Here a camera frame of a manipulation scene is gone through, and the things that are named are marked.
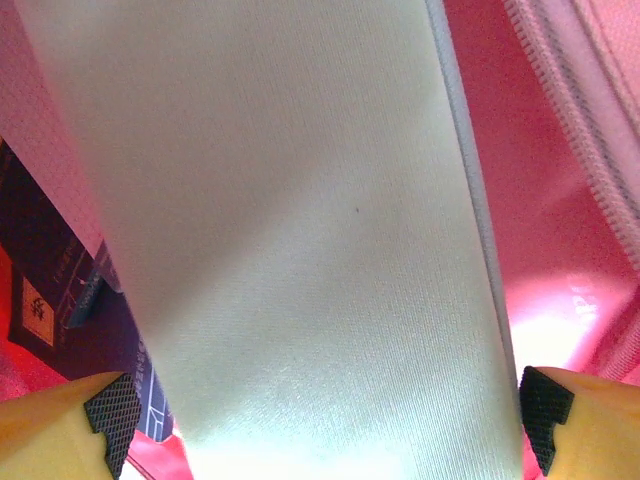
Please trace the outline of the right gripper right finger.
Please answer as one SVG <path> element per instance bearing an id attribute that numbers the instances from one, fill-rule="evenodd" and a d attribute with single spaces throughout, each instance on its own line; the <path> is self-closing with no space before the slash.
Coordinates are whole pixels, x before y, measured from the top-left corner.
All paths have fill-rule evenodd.
<path id="1" fill-rule="evenodd" d="M 547 479 L 637 479 L 639 388 L 597 376 L 527 366 L 524 431 Z"/>

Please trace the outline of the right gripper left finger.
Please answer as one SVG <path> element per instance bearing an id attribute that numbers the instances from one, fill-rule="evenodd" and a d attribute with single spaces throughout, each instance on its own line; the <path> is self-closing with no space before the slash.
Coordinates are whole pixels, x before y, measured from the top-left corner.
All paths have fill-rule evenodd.
<path id="1" fill-rule="evenodd" d="M 139 422 L 130 374 L 84 377 L 1 403 L 3 479 L 118 479 Z"/>

